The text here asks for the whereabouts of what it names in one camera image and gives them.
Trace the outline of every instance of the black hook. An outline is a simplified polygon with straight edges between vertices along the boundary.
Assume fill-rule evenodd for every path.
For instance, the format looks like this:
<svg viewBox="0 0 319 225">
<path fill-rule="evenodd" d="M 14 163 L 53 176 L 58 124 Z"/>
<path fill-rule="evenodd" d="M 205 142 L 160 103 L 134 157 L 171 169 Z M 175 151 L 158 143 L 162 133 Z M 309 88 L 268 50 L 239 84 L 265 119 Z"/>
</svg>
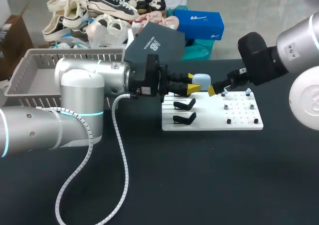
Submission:
<svg viewBox="0 0 319 225">
<path fill-rule="evenodd" d="M 184 117 L 176 116 L 176 115 L 173 116 L 174 123 L 185 124 L 185 125 L 191 125 L 195 119 L 196 119 L 196 112 L 192 113 L 192 115 L 188 119 Z"/>
<path fill-rule="evenodd" d="M 189 111 L 193 108 L 194 104 L 196 103 L 196 99 L 193 98 L 189 104 L 183 104 L 180 102 L 175 101 L 174 102 L 174 107 L 178 108 L 178 109 L 182 109 L 182 110 L 186 110 Z"/>
</svg>

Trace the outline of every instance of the black table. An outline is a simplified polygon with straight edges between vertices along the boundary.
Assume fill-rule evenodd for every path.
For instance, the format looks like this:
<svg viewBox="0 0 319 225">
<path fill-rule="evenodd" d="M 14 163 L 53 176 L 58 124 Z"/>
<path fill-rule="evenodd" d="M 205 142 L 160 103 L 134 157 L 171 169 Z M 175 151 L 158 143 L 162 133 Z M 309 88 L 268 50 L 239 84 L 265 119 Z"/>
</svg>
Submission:
<svg viewBox="0 0 319 225">
<path fill-rule="evenodd" d="M 220 60 L 179 62 L 169 68 L 220 80 L 241 66 L 240 60 Z M 295 78 L 250 85 L 262 131 L 164 132 L 158 99 L 121 101 L 117 118 L 130 185 L 109 224 L 317 225 L 319 132 L 301 125 L 290 111 Z M 58 149 L 1 159 L 1 224 L 56 225 L 58 191 L 86 151 Z M 106 112 L 102 141 L 62 199 L 64 221 L 100 222 L 119 201 L 123 183 L 122 157 Z"/>
</svg>

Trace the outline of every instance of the gray plastic basket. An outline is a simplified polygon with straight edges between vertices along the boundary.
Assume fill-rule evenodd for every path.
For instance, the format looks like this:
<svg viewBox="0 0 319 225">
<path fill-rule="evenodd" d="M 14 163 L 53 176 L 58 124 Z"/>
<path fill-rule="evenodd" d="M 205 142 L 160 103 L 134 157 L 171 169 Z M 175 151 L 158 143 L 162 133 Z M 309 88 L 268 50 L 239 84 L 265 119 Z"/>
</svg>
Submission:
<svg viewBox="0 0 319 225">
<path fill-rule="evenodd" d="M 5 106 L 61 106 L 61 94 L 54 82 L 55 65 L 61 58 L 123 61 L 124 49 L 30 49 L 16 67 L 4 96 Z M 108 109 L 112 103 L 105 101 Z"/>
</svg>

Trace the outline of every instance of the light blue block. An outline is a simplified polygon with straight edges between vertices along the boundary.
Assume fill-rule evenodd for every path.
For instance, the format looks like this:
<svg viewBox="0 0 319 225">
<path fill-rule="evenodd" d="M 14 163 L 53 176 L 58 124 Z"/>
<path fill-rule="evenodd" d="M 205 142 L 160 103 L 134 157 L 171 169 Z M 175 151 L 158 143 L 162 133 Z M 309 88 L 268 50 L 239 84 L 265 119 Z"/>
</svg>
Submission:
<svg viewBox="0 0 319 225">
<path fill-rule="evenodd" d="M 211 85 L 211 78 L 208 74 L 195 74 L 192 84 L 200 84 L 200 90 L 207 90 Z"/>
</svg>

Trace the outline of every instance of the white pegboard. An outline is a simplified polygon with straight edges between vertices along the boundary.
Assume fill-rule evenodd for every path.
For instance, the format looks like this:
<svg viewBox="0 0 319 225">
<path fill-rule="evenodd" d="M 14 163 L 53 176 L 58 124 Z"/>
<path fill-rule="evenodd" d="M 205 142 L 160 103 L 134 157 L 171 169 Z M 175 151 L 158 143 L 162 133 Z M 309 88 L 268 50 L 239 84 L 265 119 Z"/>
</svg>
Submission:
<svg viewBox="0 0 319 225">
<path fill-rule="evenodd" d="M 189 104 L 195 98 L 196 103 L 190 111 L 175 109 L 175 101 Z M 191 125 L 177 124 L 173 116 L 189 118 L 196 112 L 197 118 Z M 164 131 L 220 131 L 220 130 L 262 130 L 264 127 L 254 93 L 246 96 L 245 91 L 228 92 L 225 97 L 221 94 L 209 97 L 207 92 L 191 94 L 189 98 L 176 97 L 173 93 L 165 96 L 162 104 L 162 129 Z"/>
</svg>

